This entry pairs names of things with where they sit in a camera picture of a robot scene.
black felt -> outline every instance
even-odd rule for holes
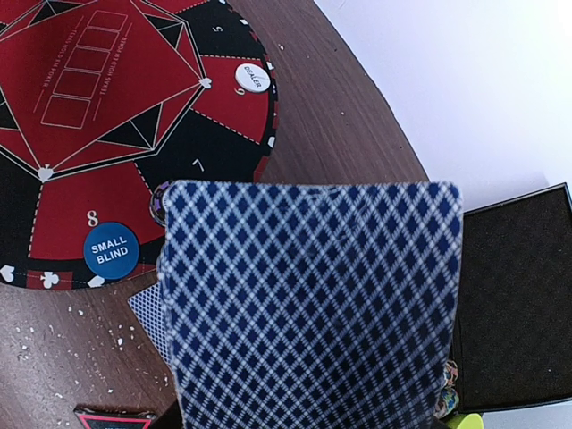
[[[179,43],[179,36],[181,35],[181,31],[182,24],[173,25],[172,27],[168,27],[166,29],[161,29],[159,32],[172,47],[176,48],[177,44]]]
[[[44,4],[39,12],[34,17],[32,24],[37,24],[38,22],[42,22],[50,18],[51,16],[55,16],[54,10],[50,7],[48,3]]]
[[[0,105],[0,128],[18,130],[18,125],[16,125],[16,121],[6,103]]]
[[[71,9],[76,8],[78,6],[81,6],[81,4],[50,1],[50,6],[52,6],[52,9],[56,14],[60,14],[70,11]]]
[[[566,189],[465,216],[453,343],[463,410],[572,397]]]
[[[126,122],[115,130],[112,130],[100,139],[108,143],[119,143],[125,146],[149,148],[149,144],[143,139],[132,122]]]

red triangle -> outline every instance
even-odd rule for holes
[[[199,89],[200,87],[188,89],[163,103],[163,106],[161,107],[161,117],[159,118],[159,126],[157,127],[156,143],[161,141],[164,134],[169,130],[169,128],[171,128],[171,125],[175,122],[179,114]]]
[[[0,146],[12,155],[20,158],[33,169],[38,168],[38,164],[34,160],[34,156],[29,151],[28,146],[26,146],[26,142],[19,131],[0,129]]]
[[[152,419],[145,417],[123,417],[123,416],[90,416],[87,414],[78,415],[81,423],[86,429],[104,429],[110,427],[109,424],[121,424],[124,429],[148,429]]]
[[[65,163],[59,165],[56,168],[56,171],[61,172],[71,168],[80,167],[82,165],[94,164],[99,161],[114,159],[119,161],[125,156],[143,154],[149,151],[150,149],[143,149],[141,147],[114,145],[113,143],[97,141],[87,146],[85,149],[70,158]]]
[[[138,0],[138,1],[136,0],[136,1],[133,1],[133,4],[135,5],[135,7],[137,7],[145,15],[156,16],[157,18],[163,18],[164,20],[173,21],[173,17],[171,15],[160,11],[159,9],[157,9],[156,7],[154,7],[153,5],[151,5],[149,3],[146,4],[140,0]]]
[[[200,75],[200,66],[198,65],[198,59],[195,55],[195,50],[190,42],[189,33],[187,29],[183,27],[181,37],[179,38],[179,45],[177,46],[177,52],[185,59],[189,64],[189,67],[195,71],[197,75]]]

black segment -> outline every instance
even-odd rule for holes
[[[50,5],[48,3],[46,3],[39,10],[38,14],[34,17],[34,21],[32,21],[32,24],[42,22],[43,20],[46,20],[46,19],[50,18],[51,16],[55,16],[55,13],[52,10],[52,8],[50,7]]]
[[[143,114],[140,114],[137,118],[131,120],[133,125],[135,125],[149,145],[153,145],[155,140],[155,132],[157,129],[157,122],[159,121],[160,111],[161,106],[156,105]]]
[[[179,44],[179,37],[181,35],[181,31],[182,31],[182,24],[179,24],[179,25],[173,25],[172,27],[166,29],[162,29],[159,32],[165,38],[165,40],[169,42],[169,45],[176,48],[177,45]]]
[[[14,267],[15,273],[26,273],[30,234],[34,224],[36,203],[41,183],[18,165],[0,155],[0,171],[3,182],[0,187],[0,269],[4,265]],[[14,275],[12,282],[0,277],[0,282],[26,286],[25,275]]]
[[[125,146],[149,148],[148,143],[141,137],[131,122],[126,122],[115,130],[108,132],[100,139],[108,143],[120,143]]]
[[[6,103],[0,105],[0,128],[18,130],[18,125],[16,125],[16,121]]]
[[[202,55],[262,58],[264,49],[252,38],[252,29],[227,4],[208,2],[178,13],[190,25]]]
[[[74,7],[81,6],[81,4],[74,4],[74,3],[66,3],[66,2],[50,2],[52,9],[56,14],[64,13],[73,9]]]
[[[258,144],[187,111],[161,151],[136,164],[151,189],[180,179],[252,181],[263,152]]]
[[[179,24],[178,21],[169,21],[163,18],[157,18],[156,16],[145,15],[145,17],[153,24],[156,29],[164,29],[165,27],[171,27],[172,25]]]

brown wood grain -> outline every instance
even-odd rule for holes
[[[281,124],[264,181],[426,179],[383,96],[312,0],[234,6],[278,72]],[[0,428],[79,429],[78,404],[165,412],[175,399],[169,370],[127,305],[154,280],[70,292],[0,285]]]

poker table mat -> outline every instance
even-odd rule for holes
[[[111,282],[84,261],[102,223],[152,271],[155,189],[257,181],[272,152],[274,67],[225,0],[0,0],[0,57],[0,282]]]

